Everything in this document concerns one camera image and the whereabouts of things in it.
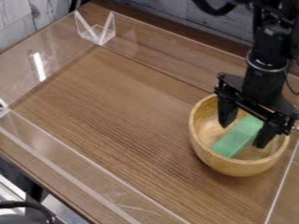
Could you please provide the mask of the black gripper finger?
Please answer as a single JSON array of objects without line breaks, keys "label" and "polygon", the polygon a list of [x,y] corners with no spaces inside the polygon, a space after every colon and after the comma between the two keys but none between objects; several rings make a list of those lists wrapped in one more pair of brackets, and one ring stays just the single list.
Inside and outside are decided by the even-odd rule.
[{"label": "black gripper finger", "polygon": [[278,123],[274,121],[266,122],[261,131],[257,134],[254,145],[260,149],[264,149],[278,134],[280,134]]},{"label": "black gripper finger", "polygon": [[220,114],[220,125],[228,128],[236,121],[240,112],[237,103],[225,97],[218,99],[218,114]]}]

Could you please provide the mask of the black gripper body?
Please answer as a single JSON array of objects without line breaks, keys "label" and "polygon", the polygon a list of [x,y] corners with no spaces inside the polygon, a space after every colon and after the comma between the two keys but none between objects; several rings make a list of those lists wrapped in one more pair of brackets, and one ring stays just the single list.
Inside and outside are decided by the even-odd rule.
[{"label": "black gripper body", "polygon": [[299,109],[284,94],[289,65],[289,60],[282,56],[268,60],[250,52],[246,76],[220,73],[220,84],[214,90],[218,99],[221,96],[232,99],[238,109],[244,109],[264,123],[278,123],[278,135],[289,135],[299,120]]}]

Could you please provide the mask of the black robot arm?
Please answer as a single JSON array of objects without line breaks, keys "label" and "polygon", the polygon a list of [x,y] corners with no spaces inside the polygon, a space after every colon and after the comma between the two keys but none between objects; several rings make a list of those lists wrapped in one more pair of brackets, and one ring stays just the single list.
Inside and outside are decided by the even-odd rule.
[{"label": "black robot arm", "polygon": [[286,99],[293,60],[299,57],[299,0],[229,0],[220,8],[209,0],[193,0],[214,17],[225,16],[241,4],[253,7],[254,42],[248,52],[245,76],[218,75],[220,124],[226,127],[244,109],[264,122],[254,145],[268,146],[278,135],[292,133],[299,109]]}]

